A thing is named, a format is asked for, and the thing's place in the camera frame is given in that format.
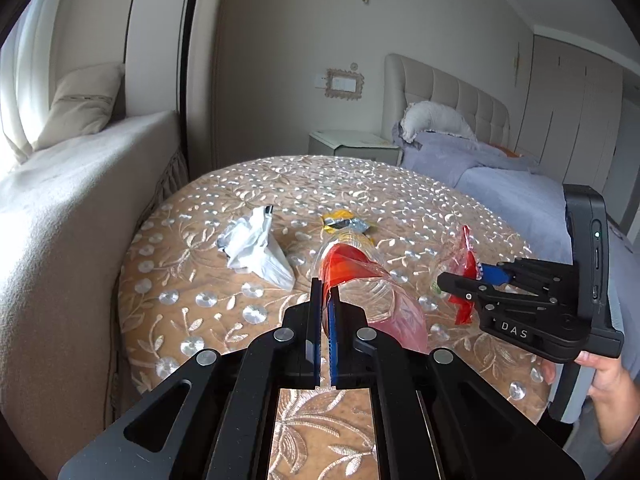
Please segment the person's right hand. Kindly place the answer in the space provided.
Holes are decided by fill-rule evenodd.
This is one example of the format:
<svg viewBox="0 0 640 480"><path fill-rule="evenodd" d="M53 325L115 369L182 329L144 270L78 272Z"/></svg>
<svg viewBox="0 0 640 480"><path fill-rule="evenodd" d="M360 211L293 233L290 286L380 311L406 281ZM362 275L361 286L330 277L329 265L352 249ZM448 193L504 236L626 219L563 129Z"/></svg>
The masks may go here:
<svg viewBox="0 0 640 480"><path fill-rule="evenodd" d="M575 363L596 371L588 396L596 411L601 442L610 454L615 454L638 422L639 386L623 368L621 358L582 351Z"/></svg>

